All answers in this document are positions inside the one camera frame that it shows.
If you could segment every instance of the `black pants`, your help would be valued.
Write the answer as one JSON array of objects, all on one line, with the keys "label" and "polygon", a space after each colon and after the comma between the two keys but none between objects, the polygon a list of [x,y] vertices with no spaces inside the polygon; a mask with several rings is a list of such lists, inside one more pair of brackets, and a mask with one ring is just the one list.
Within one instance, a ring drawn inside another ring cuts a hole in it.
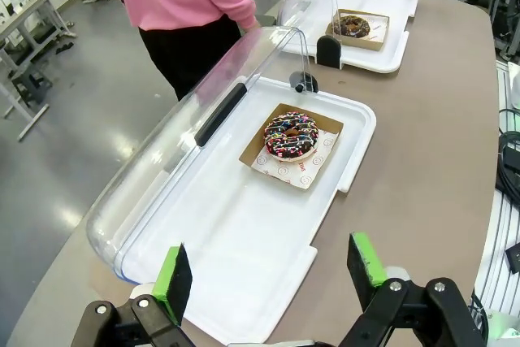
[{"label": "black pants", "polygon": [[155,66],[182,99],[241,38],[227,15],[215,22],[176,30],[139,33]]}]

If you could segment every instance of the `white paper with red logo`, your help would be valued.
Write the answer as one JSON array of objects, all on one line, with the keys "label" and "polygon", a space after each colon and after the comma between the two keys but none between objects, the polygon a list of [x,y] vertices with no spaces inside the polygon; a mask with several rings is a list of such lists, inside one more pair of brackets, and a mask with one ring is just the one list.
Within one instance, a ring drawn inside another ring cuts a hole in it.
[{"label": "white paper with red logo", "polygon": [[264,147],[251,167],[300,189],[308,189],[331,153],[337,137],[335,133],[319,129],[315,152],[304,160],[291,163],[277,160]]}]

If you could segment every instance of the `green tape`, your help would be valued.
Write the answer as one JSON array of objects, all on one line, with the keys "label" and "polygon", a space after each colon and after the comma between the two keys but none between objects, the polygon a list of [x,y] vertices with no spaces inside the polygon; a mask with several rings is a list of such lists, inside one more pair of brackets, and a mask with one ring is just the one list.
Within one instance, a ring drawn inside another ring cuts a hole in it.
[{"label": "green tape", "polygon": [[352,236],[361,255],[363,264],[365,265],[365,271],[370,280],[370,284],[375,288],[381,286],[384,281],[387,280],[387,273],[370,239],[364,232],[354,232]]},{"label": "green tape", "polygon": [[175,325],[179,325],[180,320],[182,319],[176,318],[173,309],[168,302],[168,290],[170,289],[171,278],[174,275],[176,269],[179,249],[180,247],[171,247],[168,250],[168,254],[164,259],[161,271],[159,272],[159,276],[155,281],[154,289],[152,290],[152,296],[154,296],[157,301],[161,302],[166,307],[168,315],[174,321]]}]

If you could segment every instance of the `screw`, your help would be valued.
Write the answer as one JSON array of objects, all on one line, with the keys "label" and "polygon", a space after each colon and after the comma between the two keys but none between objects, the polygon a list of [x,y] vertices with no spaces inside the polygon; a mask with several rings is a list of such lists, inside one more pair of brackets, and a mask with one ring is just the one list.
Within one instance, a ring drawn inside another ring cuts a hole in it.
[{"label": "screw", "polygon": [[401,284],[397,281],[390,283],[390,290],[392,290],[393,292],[398,292],[399,290],[401,290],[401,288]]},{"label": "screw", "polygon": [[435,291],[436,292],[442,293],[445,289],[446,289],[446,285],[443,284],[442,282],[437,282],[435,284]]}]

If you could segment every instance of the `chocolate frosted donut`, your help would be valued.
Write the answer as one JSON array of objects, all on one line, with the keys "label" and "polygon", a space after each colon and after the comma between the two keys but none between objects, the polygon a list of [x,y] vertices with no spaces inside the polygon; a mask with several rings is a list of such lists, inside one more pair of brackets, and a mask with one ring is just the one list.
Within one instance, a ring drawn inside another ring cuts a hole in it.
[{"label": "chocolate frosted donut", "polygon": [[290,111],[274,118],[264,131],[267,152],[278,160],[302,160],[314,152],[318,127],[307,114]]},{"label": "chocolate frosted donut", "polygon": [[334,24],[334,33],[342,36],[363,38],[371,32],[371,27],[366,20],[355,15],[342,16],[340,28]]}]

